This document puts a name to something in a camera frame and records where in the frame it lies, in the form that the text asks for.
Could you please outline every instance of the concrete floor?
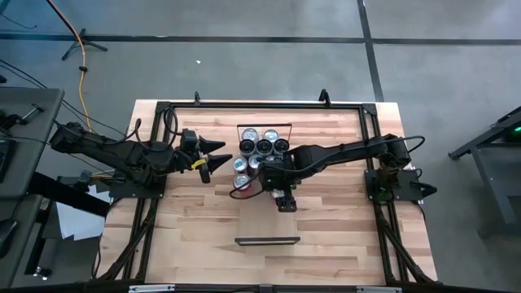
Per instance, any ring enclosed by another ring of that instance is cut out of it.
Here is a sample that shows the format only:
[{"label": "concrete floor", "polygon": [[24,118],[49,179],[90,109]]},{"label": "concrete floor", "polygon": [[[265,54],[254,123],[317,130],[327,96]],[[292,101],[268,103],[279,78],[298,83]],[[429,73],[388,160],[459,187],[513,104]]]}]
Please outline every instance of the concrete floor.
[{"label": "concrete floor", "polygon": [[[355,0],[55,2],[77,28],[90,33],[361,37]],[[515,0],[366,0],[366,7],[373,37],[521,38],[521,2]],[[37,24],[34,31],[39,33],[67,32],[44,2],[12,1],[5,14]],[[19,29],[0,18],[0,30]],[[109,51],[87,52],[86,103],[92,117],[122,131],[135,99],[191,98],[195,90],[212,99],[315,100],[327,88],[337,101],[374,101],[363,45],[100,44]],[[0,58],[49,87],[63,88],[65,98],[79,108],[81,55],[60,61],[69,46],[70,42],[0,41]],[[476,230],[496,216],[495,207],[473,160],[453,162],[446,155],[519,106],[521,48],[375,46],[375,54],[385,100],[399,103],[408,135],[427,138],[413,158],[423,169],[422,179],[439,189],[425,205],[439,279],[450,285],[521,291],[519,240],[478,237]],[[30,86],[0,72],[11,78],[9,85]],[[60,121],[75,119],[65,109],[59,114]],[[101,126],[96,130],[116,135]],[[38,166],[52,177],[84,168],[91,167],[50,150]],[[51,256],[44,261],[55,275],[47,284],[88,279],[95,241],[48,249]],[[74,257],[78,249],[85,252],[81,260]]]}]

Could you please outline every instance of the wooden table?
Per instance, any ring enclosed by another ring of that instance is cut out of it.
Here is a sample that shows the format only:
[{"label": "wooden table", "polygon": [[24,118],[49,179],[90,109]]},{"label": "wooden table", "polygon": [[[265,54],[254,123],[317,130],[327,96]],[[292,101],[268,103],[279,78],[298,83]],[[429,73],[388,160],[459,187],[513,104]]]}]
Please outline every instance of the wooden table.
[{"label": "wooden table", "polygon": [[[156,102],[136,101],[130,130],[141,118],[142,139],[150,133]],[[382,134],[403,136],[397,104],[377,103],[377,108]],[[244,123],[292,123],[291,147],[361,140],[358,114],[349,110],[192,108],[176,112],[179,129],[226,141],[217,154],[239,153],[236,125]],[[365,161],[357,161],[331,166],[305,179],[294,192],[299,210],[291,215],[301,241],[294,246],[264,247],[240,247],[234,242],[241,204],[246,201],[228,196],[234,177],[231,161],[207,185],[200,182],[198,172],[169,175],[155,220],[147,282],[383,285],[374,210],[363,184],[365,169]],[[136,199],[123,199],[107,216],[99,274],[128,243],[135,205]],[[276,210],[274,204],[269,208]],[[405,202],[396,202],[396,212],[405,248],[427,276],[436,279],[422,213]],[[393,249],[390,252],[397,276],[396,254]]]}]

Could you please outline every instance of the black metal frame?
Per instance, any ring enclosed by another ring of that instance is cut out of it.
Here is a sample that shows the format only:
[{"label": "black metal frame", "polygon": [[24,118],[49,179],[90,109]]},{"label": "black metal frame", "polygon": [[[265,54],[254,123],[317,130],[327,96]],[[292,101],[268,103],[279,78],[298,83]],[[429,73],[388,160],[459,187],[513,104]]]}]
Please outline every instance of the black metal frame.
[{"label": "black metal frame", "polygon": [[489,147],[520,147],[520,145],[515,142],[493,143],[519,126],[521,126],[521,107],[518,107],[512,112],[504,115],[502,118],[497,120],[489,130],[485,131],[477,138],[465,143],[455,151],[449,152],[449,157],[452,160],[458,160],[463,155],[472,154],[487,192],[493,195],[497,206],[499,207],[501,221],[492,223],[479,230],[478,234],[481,238],[488,238],[495,234],[521,234],[521,222],[515,215],[509,197],[508,195],[504,195],[494,190],[492,184],[493,178],[491,178],[487,173],[481,153],[481,149]]}]

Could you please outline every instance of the tin can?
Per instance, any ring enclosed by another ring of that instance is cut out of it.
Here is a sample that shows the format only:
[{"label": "tin can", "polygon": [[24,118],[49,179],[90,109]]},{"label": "tin can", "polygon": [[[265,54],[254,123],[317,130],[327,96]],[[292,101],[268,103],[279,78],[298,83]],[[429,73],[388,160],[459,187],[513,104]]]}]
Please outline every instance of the tin can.
[{"label": "tin can", "polygon": [[278,139],[278,132],[277,130],[266,130],[264,133],[264,139],[267,139],[269,142],[274,143]]},{"label": "tin can", "polygon": [[259,141],[259,134],[257,131],[253,128],[248,128],[243,131],[243,134],[241,135],[241,140],[244,139],[251,139],[253,142]]},{"label": "tin can", "polygon": [[243,186],[239,189],[239,191],[245,191],[251,185],[251,183],[246,184],[248,181],[250,181],[250,177],[248,175],[237,174],[237,175],[235,175],[235,178],[234,178],[234,188],[239,188],[239,187]]},{"label": "tin can", "polygon": [[271,155],[274,149],[273,143],[269,142],[267,139],[261,139],[257,143],[257,154],[262,155],[263,158]]},{"label": "tin can", "polygon": [[251,139],[244,139],[239,143],[239,150],[241,151],[241,156],[247,159],[250,155],[255,154],[255,142]]},{"label": "tin can", "polygon": [[290,149],[290,143],[284,138],[279,138],[274,143],[274,155],[282,155],[289,149]]},{"label": "tin can", "polygon": [[245,173],[247,170],[247,161],[243,157],[239,157],[234,161],[235,173]]},{"label": "tin can", "polygon": [[262,156],[261,155],[252,155],[250,159],[248,159],[247,164],[249,166],[250,176],[255,176],[259,172],[259,164],[261,164]]}]

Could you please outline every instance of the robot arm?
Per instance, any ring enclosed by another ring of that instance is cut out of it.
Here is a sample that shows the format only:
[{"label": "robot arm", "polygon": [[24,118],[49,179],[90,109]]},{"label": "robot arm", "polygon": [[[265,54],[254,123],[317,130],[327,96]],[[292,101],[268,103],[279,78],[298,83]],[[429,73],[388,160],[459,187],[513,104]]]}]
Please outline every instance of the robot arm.
[{"label": "robot arm", "polygon": [[116,141],[85,131],[78,123],[67,123],[59,125],[50,144],[55,151],[83,154],[111,166],[121,171],[126,181],[145,187],[157,177],[193,169],[199,170],[203,183],[209,183],[210,174],[231,159],[231,155],[209,155],[224,142],[197,138],[188,129],[182,130],[180,146],[173,148],[165,142]]},{"label": "robot arm", "polygon": [[387,188],[391,192],[392,187],[400,184],[399,172],[410,162],[405,139],[392,134],[333,147],[299,146],[284,153],[280,160],[262,161],[259,180],[264,191],[273,193],[280,212],[295,212],[296,202],[291,190],[303,179],[330,165],[372,158],[380,161],[375,184],[379,190]]}]

